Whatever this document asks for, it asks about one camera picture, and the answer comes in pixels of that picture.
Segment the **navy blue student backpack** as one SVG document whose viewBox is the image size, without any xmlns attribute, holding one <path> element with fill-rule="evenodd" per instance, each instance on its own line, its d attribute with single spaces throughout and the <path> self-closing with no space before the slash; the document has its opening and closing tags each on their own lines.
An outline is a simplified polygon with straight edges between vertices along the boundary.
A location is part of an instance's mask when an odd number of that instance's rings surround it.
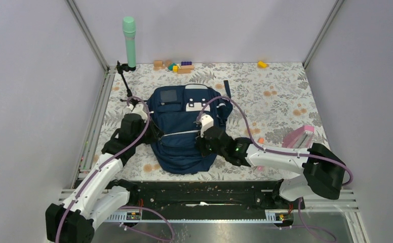
<svg viewBox="0 0 393 243">
<path fill-rule="evenodd" d="M 221 94 L 201 84 L 163 86 L 147 100 L 151 121 L 164 133 L 151 148 L 161 168 L 172 174 L 207 172 L 216 155 L 203 156 L 195 143 L 201 125 L 197 117 L 202 110 L 214 125 L 226 128 L 232 104 Z"/>
</svg>

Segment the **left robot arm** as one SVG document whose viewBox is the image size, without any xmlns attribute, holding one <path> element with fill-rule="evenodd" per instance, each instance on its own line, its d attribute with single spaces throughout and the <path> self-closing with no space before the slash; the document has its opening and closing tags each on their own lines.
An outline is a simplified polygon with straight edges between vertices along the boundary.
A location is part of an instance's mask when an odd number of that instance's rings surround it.
<svg viewBox="0 0 393 243">
<path fill-rule="evenodd" d="M 160 136 L 148 114 L 126 114 L 77 189 L 62 203 L 50 204 L 46 209 L 47 239 L 91 242 L 99 226 L 120 206 L 136 206 L 139 195 L 131 187 L 113 186 L 106 196 L 100 198 L 100 195 L 135 154 L 138 145 L 152 143 Z"/>
</svg>

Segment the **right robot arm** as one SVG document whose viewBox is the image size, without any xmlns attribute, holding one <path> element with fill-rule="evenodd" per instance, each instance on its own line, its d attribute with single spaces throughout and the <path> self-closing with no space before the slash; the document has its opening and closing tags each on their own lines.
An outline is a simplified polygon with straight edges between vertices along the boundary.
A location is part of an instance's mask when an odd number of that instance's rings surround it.
<svg viewBox="0 0 393 243">
<path fill-rule="evenodd" d="M 240 167 L 271 167 L 290 171 L 297 176 L 281 179 L 272 190 L 272 202 L 280 209 L 308 195 L 337 200 L 343 185 L 346 165 L 324 145 L 311 148 L 262 147 L 250 138 L 232 138 L 218 127 L 201 131 L 196 148 L 203 156 L 216 154 L 230 164 Z"/>
</svg>

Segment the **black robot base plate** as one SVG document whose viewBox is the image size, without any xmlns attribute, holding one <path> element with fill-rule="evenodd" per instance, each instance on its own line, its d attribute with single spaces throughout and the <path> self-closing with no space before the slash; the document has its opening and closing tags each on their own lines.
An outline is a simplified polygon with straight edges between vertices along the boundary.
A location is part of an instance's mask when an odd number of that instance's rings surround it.
<svg viewBox="0 0 393 243">
<path fill-rule="evenodd" d="M 161 212 L 172 210 L 249 208 L 288 213 L 290 209 L 305 209 L 303 201 L 286 202 L 275 199 L 275 181 L 126 181 L 110 183 L 124 185 L 131 191 L 127 206 L 140 206 Z"/>
</svg>

